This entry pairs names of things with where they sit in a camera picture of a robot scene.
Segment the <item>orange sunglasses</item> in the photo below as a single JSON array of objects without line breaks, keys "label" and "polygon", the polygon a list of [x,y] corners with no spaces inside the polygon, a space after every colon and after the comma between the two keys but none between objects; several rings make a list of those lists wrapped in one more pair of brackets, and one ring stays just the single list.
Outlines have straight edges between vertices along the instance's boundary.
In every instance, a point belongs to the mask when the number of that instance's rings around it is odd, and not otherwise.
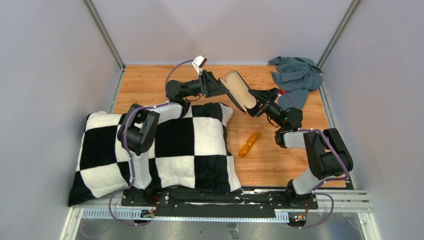
[{"label": "orange sunglasses", "polygon": [[238,156],[244,158],[248,155],[249,151],[252,149],[253,145],[260,139],[261,134],[259,132],[252,133],[247,139],[246,143],[241,147],[238,152]]}]

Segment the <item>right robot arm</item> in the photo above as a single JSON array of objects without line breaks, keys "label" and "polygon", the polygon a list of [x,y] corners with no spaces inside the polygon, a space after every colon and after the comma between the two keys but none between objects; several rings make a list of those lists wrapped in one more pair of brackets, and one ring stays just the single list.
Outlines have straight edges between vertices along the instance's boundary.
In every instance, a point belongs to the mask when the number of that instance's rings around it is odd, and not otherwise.
[{"label": "right robot arm", "polygon": [[282,93],[277,88],[249,89],[248,92],[257,102],[253,115],[266,114],[277,124],[275,143],[281,148],[304,149],[306,152],[307,169],[286,186],[285,201],[290,208],[301,207],[325,183],[350,177],[353,159],[336,128],[302,129],[303,112],[296,107],[281,108],[275,102]]}]

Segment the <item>black glasses case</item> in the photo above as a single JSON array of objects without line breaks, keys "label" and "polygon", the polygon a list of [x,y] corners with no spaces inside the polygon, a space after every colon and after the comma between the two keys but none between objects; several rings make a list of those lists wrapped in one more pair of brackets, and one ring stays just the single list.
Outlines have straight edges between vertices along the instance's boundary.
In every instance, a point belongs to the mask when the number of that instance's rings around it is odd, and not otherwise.
[{"label": "black glasses case", "polygon": [[229,71],[225,78],[219,78],[218,82],[229,91],[227,96],[240,111],[246,113],[257,105],[256,98],[249,92],[250,87],[238,71]]}]

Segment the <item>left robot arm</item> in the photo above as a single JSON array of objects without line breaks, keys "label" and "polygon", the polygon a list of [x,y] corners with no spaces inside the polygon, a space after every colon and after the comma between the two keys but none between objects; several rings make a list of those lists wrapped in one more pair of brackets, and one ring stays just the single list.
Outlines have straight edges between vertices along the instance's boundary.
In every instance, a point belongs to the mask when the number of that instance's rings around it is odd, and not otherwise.
[{"label": "left robot arm", "polygon": [[151,182],[165,188],[183,185],[228,192],[233,158],[227,148],[226,125],[233,111],[221,103],[192,105],[188,97],[206,98],[229,91],[210,71],[195,80],[168,79],[167,101],[154,106],[133,104],[125,115],[117,139],[129,153],[130,185],[134,200],[149,206]]}]

